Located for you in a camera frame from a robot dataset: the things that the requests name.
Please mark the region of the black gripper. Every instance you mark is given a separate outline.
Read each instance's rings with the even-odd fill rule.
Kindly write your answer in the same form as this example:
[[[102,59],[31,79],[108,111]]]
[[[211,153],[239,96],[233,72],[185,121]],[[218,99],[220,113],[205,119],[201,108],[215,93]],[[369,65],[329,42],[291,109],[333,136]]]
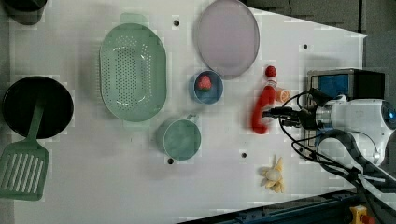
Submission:
[[[293,110],[291,107],[273,107],[269,110],[264,110],[262,116],[279,119],[280,124],[285,127],[304,128],[305,130],[316,130],[318,125],[316,123],[316,114],[313,110],[303,108],[302,110]]]

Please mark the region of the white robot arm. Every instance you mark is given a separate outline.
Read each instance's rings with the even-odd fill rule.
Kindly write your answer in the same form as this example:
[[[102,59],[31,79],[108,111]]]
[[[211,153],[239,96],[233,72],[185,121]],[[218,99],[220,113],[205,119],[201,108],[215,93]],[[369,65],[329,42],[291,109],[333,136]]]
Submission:
[[[282,125],[318,131],[314,161],[331,173],[348,172],[358,179],[361,167],[368,181],[383,193],[395,191],[395,178],[379,168],[389,139],[395,132],[394,107],[384,100],[330,100],[324,105],[296,111],[287,106],[262,113]]]

